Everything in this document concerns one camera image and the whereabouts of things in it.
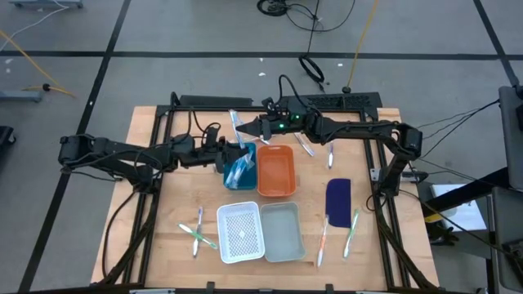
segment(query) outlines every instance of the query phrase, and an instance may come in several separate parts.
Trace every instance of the wire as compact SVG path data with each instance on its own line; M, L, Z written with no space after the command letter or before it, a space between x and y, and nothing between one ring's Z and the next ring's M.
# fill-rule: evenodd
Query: wire
M64 93L66 95L69 95L73 98L76 98L76 96L71 93L70 91L66 91L64 89L60 89L58 87L52 87L52 86L49 86L49 84L43 84L41 87L38 87L38 86L35 86L35 87L26 87L26 88L23 88L22 91L32 91L32 90L44 90L44 91L50 91L50 90L53 90L53 91L58 91L60 93Z
M198 127L198 129L201 132L204 132L203 128L199 125L198 118L196 118L196 112L194 110L192 110L192 112L193 112L193 116L194 116L194 122L196 123L196 127Z
M27 53L25 53L25 51L22 48L20 48L20 46L18 46L18 44L16 44L13 40L11 40L11 38L9 38L9 36L7 36L7 34L4 33L1 29L0 29L0 36L7 39L7 41L9 43L11 43L11 45L13 45L16 48L16 50L18 50L34 66L34 68L37 69L41 74L43 74L46 78L48 78L50 81L52 81L62 91L70 93L69 91L66 91L49 73L47 73L40 66L38 66L38 64L29 55L27 55Z
M455 176L462 177L463 179L470 180L470 178L465 177L465 176L461 176L457 172L453 172L453 171L452 172L451 171L434 171L434 172L428 172L427 174L428 175L438 175L438 174L441 174L441 173L449 173L449 174L452 174L452 175L455 175Z
M376 12L376 7L378 7L378 3L379 0L374 0L373 9L370 11L369 18L367 19L367 24L365 25L363 33L361 34L360 40L358 41L358 46L356 46L356 52L354 54L354 60L352 61L351 66L351 75L349 75L349 81L346 83L347 87L351 86L352 77L354 76L354 71L356 68L356 62L358 60L358 54L360 53L361 45L363 44L363 40L365 39L365 34L367 33L370 24L373 22L374 13Z
M155 174L153 174L153 178L155 178L163 170L163 165L157 158L154 158L148 154L144 154L144 152L147 150L156 149L160 146L165 146L165 145L167 145L167 143L156 144L156 145L152 145L152 146L149 146L147 148L144 148L144 149L138 151L138 153L136 154L136 157L134 158L134 162L132 163L132 167L134 168L134 172L136 173L136 176L141 177L140 172L138 172L138 160L140 159L141 155L145 155L147 158L153 159L158 164L157 169L159 171L157 171Z
M474 112L474 111L476 111L476 110L478 110L478 109L480 109L480 108L481 108L481 107L478 107L478 108L476 108L476 109L471 109L471 110L465 111L465 112L460 113L460 114L455 114L454 116L452 116L452 117L450 117L450 118L443 118L443 119L440 119L440 120L435 121L435 122L425 123L425 124L423 124L423 125L421 125L421 126L418 126L418 127L416 127L416 128L419 129L419 128L422 128L422 127L428 127L428 126L431 126L431 125L433 125L433 124L442 123L442 122L444 122L444 121L448 121L448 120L450 120L450 119L452 119L452 118L456 118L456 117L461 116L461 115L469 114L469 113Z
M111 225L113 225L114 219L122 210L122 208L126 206L127 203L129 203L129 201L131 201L132 196L134 196L134 194L136 194L136 192L132 191L132 193L125 200L123 200L122 204L120 204L120 206L116 208L116 211L114 211L113 215L109 219L109 223L107 224L107 228L105 229L104 246L101 252L101 273L103 274L104 278L107 278L107 271L105 270L105 259L107 257L107 244L109 243L109 232L111 230Z
M289 18L289 16L288 16L288 12L289 12L289 11L296 11L296 12L299 12L299 13L303 14L304 16L306 16L306 17L307 17L308 19L310 19L310 20L313 20L313 19L314 19L314 14L312 13L311 10L309 10L309 8L305 7L305 8L307 9L307 12L305 12L305 11L302 11L301 9L296 9L296 8L292 8L292 9L291 9L291 7L293 7L293 6L304 7L302 4L291 4L291 5L289 5L289 6L288 6L288 11L287 11L287 17L288 17L288 18ZM304 30L307 30L307 31L310 31L310 29L308 29L308 28L303 28L303 27L301 27L300 25L297 25L297 24L296 24L292 19L289 18L289 20L290 20L290 21L291 21L295 26L297 26L298 28L300 28L300 29L304 29ZM324 29L325 29L324 24L323 24L319 19L316 20L316 26L314 27L314 31L315 31L316 33L322 33L321 31L323 31Z
M370 212L375 212L376 209L372 209L370 208L369 206L369 200L374 196L374 194L370 194L370 196L367 197L367 200L365 200L365 206L367 207L367 209L370 211ZM387 197L385 197L385 199L383 200L382 204L380 205L380 208L383 208L385 206L385 203L387 203Z
M320 0L316 0L316 8L312 17L312 29L311 36L309 37L309 46L307 47L307 54L309 54L309 52L311 51L312 36L314 35L314 27L316 26L316 19L318 18L318 8L320 8Z
M10 38L10 39L13 39L17 34L22 33L22 32L25 31L26 29L33 28L33 27L36 26L36 25L40 25L44 20L46 20L46 19L49 18L50 16L55 15L55 14L58 13L58 12L61 12L61 11L64 11L64 10L69 9L69 7L59 4L56 0L52 0L52 1L53 1L56 5L58 5L58 6L60 7L60 9L57 9L57 10L55 10L55 11L49 13L48 15L44 16L41 20L35 22L34 24L30 24L30 25L24 27L23 29L19 29L19 30L17 30L17 31L14 32L14 33L9 37L9 38ZM7 46L8 43L9 43L9 41L5 41L5 42L3 43L3 45L0 47L0 51L3 51L3 49Z
M121 181L122 179L118 178L118 179L107 179L107 178L103 178L103 177L99 177L99 176L93 176L91 174L88 174L86 172L81 172L81 171L72 171L71 174L76 174L76 175L82 175L82 176L88 176L92 179L95 179L95 180L105 180L105 181L110 181L110 182L118 182L118 181Z
M289 6L287 6L287 8L290 8L290 7L295 6L295 5L302 6L302 5L299 5L299 4L290 4ZM355 5L355 0L352 1L351 9L350 9L349 12L346 14L345 19L344 19L340 24L335 25L334 27L332 27L332 28L330 28L330 29L315 29L315 28L313 28L313 29L309 29L309 28L305 28L305 27L302 27L302 26L300 26L299 24L297 24L297 23L296 23L296 22L295 22L295 21L294 21L294 20L289 16L288 12L291 11L291 9L288 9L287 13L285 13L285 14L287 15L287 18L288 18L288 19L293 23L293 25L295 25L295 26L298 27L299 29L304 29L304 30L306 30L306 31L308 31L308 32L314 30L315 33L327 33L327 32L334 31L335 29L339 29L340 27L342 27L342 25L344 25L344 24L346 23L346 21L349 19L349 16L351 16L352 11L354 10L354 5Z
M291 88L293 89L293 93L294 95L296 96L297 100L300 101L300 103L303 105L303 107L305 108L309 108L308 105L306 105L302 98L300 98L300 96L298 95L297 91L296 91L296 87L294 86L293 84L293 81L291 81L291 79L286 75L286 74L281 74L279 77L278 77L278 86L279 86L279 99L278 99L278 102L276 102L276 104L279 103L279 101L281 100L281 97L283 97L284 95L284 92L283 92L283 89L282 89L282 86L281 86L281 79L282 78L285 78L288 82L288 84L291 86Z
M443 131L443 130L445 130L446 128L452 127L452 126L455 125L456 123L460 123L460 122L462 122L463 120L466 120L466 119L469 119L469 117L468 117L468 116L464 116L464 117L458 119L458 120L455 121L455 122L449 123L448 125L446 125L446 126L440 128L439 130L433 132L433 133L430 134L429 136L424 136L423 139L424 139L424 140L431 139L433 136L437 135L440 131Z
M440 140L438 140L434 146L432 146L432 148L430 148L426 153L425 155L423 155L421 158L425 158L430 152L432 152L432 150L434 150L446 137L448 137L450 134L452 134L452 132L454 130L456 130L459 126L463 125L468 119L470 119L471 117L473 117L475 114L479 113L481 110L484 110L484 109L487 109L489 108L491 105L495 105L499 102L499 100L496 100L494 102L490 102L488 103L487 105L479 108L478 110L474 111L473 113L471 114L468 114L468 116L465 117L465 119L461 120L460 123L458 123L458 125L456 125L456 127L453 127L452 130L450 130L445 136L443 136Z
M192 112L192 110L189 110L189 112L187 113L187 118L189 119L189 123L188 123L188 125L187 125L187 131L186 131L186 133L184 134L184 136L183 136L183 137L182 137L178 142L176 142L176 141L174 141L174 139L172 139L172 143L173 143L174 145L183 142L183 141L186 140L187 137L189 136L189 134L190 134L190 129L192 128L192 126L191 126L192 121L191 121L191 119L190 119L190 113L191 113L191 112Z

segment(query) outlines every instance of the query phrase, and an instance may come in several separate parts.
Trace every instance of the orange plastic bin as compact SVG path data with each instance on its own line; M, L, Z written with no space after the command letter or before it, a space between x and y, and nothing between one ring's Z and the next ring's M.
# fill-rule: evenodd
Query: orange plastic bin
M257 150L258 193L288 197L296 191L293 149L286 145L262 146Z

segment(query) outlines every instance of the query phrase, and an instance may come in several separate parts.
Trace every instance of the floor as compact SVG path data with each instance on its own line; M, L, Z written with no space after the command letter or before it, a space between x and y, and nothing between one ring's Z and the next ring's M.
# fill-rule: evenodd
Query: floor
M16 37L77 98L50 93L39 104L0 104L0 125L14 127L18 137L0 176L0 292L19 289L60 179L56 157L61 136L86 130L124 140L133 107L167 104L171 91L248 96L259 103L277 96L277 77L287 74L300 93L320 93L295 58L306 50L309 33L286 17L262 15L256 2L84 0L82 10L62 11ZM296 2L311 9L315 5L313 0ZM485 9L483 19L477 4ZM321 1L324 27L338 24L350 5ZM372 5L372 0L358 0L340 29L314 36L311 52L321 53L315 62L329 82L327 93L345 86L352 61L343 53L355 51ZM0 29L12 33L53 9L18 9L2 1ZM518 0L381 1L361 49L366 54L358 61L353 91L379 91L383 104L400 108L402 119L414 126L486 105L497 99L498 87L510 84L509 68L523 77L521 9ZM309 25L294 13L298 23ZM497 48L485 18L499 40ZM1 89L46 82L13 50L7 46L0 52ZM501 60L500 50L507 54ZM477 114L427 159L474 177L504 167L499 118L497 107ZM436 129L423 130L428 134ZM425 146L438 138L426 140ZM438 171L421 162L415 165ZM441 173L430 181L465 180ZM111 183L70 178L26 289L88 285L112 189ZM482 259L446 247L434 247L433 253L441 286L463 292L486 286Z

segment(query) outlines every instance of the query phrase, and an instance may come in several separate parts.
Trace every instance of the gray plastic tray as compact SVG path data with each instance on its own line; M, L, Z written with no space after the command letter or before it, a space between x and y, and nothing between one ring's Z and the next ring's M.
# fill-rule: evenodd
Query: gray plastic tray
M305 257L296 203L266 204L260 209L269 262L295 261Z

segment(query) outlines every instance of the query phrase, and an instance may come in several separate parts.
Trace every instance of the white basket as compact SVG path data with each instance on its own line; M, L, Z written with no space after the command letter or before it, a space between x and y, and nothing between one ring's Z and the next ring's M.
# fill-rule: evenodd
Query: white basket
M226 264L250 261L265 254L260 210L255 202L218 208L220 256Z

